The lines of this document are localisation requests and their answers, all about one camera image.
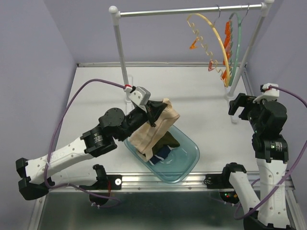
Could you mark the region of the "green clip hanger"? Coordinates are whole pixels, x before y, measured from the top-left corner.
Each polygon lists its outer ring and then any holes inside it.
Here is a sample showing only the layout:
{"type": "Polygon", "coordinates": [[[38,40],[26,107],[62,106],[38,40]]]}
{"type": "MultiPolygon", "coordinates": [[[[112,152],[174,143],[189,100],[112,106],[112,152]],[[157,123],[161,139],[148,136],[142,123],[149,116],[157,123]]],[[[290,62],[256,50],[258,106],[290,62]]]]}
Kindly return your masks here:
{"type": "Polygon", "coordinates": [[[242,19],[240,14],[232,12],[228,21],[225,24],[225,39],[224,49],[226,51],[226,57],[229,65],[229,80],[228,86],[232,86],[233,80],[236,75],[236,69],[238,67],[239,54],[241,48],[241,36],[242,36],[242,19]]]}

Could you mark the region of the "olive green underwear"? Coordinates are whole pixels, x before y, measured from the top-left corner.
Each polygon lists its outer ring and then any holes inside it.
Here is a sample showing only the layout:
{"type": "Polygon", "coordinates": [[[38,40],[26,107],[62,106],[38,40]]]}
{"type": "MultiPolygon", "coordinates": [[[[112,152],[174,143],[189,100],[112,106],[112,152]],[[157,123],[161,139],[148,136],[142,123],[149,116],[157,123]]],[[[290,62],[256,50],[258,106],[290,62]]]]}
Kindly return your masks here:
{"type": "Polygon", "coordinates": [[[163,146],[170,146],[175,149],[180,147],[180,143],[172,136],[170,132],[167,131],[164,136],[161,137],[152,147],[153,155],[155,155],[163,146]]]}

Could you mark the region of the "beige underwear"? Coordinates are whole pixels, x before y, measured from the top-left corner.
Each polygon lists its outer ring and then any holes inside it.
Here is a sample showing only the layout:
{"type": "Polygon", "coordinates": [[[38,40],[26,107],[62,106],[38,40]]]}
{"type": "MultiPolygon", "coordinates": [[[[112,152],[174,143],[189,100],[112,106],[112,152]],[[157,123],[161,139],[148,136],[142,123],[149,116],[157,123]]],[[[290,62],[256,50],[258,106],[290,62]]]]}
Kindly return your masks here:
{"type": "Polygon", "coordinates": [[[152,147],[180,117],[168,98],[164,98],[163,103],[167,106],[155,122],[156,126],[152,127],[145,123],[128,138],[128,141],[136,148],[138,156],[144,162],[148,162],[152,158],[154,155],[152,147]]]}

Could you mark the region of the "navy blue underwear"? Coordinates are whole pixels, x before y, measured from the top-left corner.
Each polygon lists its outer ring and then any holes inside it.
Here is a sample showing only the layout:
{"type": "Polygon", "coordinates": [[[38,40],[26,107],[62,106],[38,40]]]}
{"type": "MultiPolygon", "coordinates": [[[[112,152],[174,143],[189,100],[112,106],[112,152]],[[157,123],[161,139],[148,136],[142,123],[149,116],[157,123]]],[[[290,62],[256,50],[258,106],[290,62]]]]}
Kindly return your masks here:
{"type": "Polygon", "coordinates": [[[173,149],[174,148],[170,146],[163,146],[155,155],[150,158],[149,163],[151,165],[156,165],[158,162],[165,160],[173,149]]]}

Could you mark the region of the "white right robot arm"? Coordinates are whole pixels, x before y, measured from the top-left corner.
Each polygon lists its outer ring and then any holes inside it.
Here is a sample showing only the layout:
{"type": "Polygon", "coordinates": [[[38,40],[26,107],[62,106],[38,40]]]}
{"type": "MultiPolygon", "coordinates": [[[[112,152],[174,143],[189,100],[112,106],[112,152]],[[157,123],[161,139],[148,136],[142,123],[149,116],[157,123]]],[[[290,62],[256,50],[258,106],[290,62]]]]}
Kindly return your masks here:
{"type": "Polygon", "coordinates": [[[243,111],[238,117],[249,121],[254,131],[252,147],[259,169],[261,197],[254,192],[243,165],[227,164],[221,174],[221,183],[233,187],[238,195],[244,211],[244,229],[290,230],[284,186],[288,144],[281,135],[287,121],[287,109],[277,100],[258,99],[244,93],[230,101],[229,115],[234,115],[239,107],[243,111]]]}

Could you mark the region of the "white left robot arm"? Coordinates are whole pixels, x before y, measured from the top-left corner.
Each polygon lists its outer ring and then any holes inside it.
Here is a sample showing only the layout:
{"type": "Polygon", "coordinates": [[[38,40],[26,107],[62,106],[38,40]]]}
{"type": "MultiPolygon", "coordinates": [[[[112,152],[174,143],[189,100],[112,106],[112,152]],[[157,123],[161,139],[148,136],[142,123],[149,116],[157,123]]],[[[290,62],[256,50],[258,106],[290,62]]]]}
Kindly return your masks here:
{"type": "Polygon", "coordinates": [[[111,108],[98,119],[93,129],[83,133],[72,143],[49,155],[16,161],[20,176],[19,192],[25,200],[35,200],[48,194],[51,189],[74,185],[81,190],[105,190],[115,184],[118,175],[108,175],[102,165],[94,165],[90,171],[67,175],[67,169],[79,162],[107,154],[117,148],[116,141],[124,141],[142,125],[156,125],[161,113],[167,108],[162,101],[148,101],[145,109],[135,107],[127,115],[119,108],[111,108]]]}

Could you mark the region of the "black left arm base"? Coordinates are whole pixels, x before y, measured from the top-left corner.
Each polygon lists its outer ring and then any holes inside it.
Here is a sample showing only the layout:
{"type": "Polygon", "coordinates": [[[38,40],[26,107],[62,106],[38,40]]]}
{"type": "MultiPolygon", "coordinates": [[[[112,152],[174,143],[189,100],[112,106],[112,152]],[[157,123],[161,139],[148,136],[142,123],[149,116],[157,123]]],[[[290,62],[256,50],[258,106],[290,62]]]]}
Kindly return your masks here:
{"type": "MultiPolygon", "coordinates": [[[[111,196],[112,190],[120,190],[122,187],[122,175],[120,174],[109,174],[101,182],[96,182],[90,186],[89,190],[107,190],[106,193],[96,193],[100,196],[111,196]]],[[[110,199],[98,198],[93,195],[89,195],[89,200],[93,205],[102,206],[105,205],[110,199]]]]}

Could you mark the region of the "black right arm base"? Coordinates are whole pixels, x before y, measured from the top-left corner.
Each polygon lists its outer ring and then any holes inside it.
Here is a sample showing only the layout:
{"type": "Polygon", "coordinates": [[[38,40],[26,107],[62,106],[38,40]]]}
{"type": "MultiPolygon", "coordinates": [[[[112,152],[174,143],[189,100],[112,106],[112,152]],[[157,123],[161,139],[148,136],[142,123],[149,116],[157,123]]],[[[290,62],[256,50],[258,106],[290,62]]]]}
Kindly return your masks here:
{"type": "Polygon", "coordinates": [[[239,203],[239,198],[234,187],[224,178],[222,173],[206,174],[203,182],[208,189],[218,189],[220,198],[224,202],[233,205],[239,203]]]}

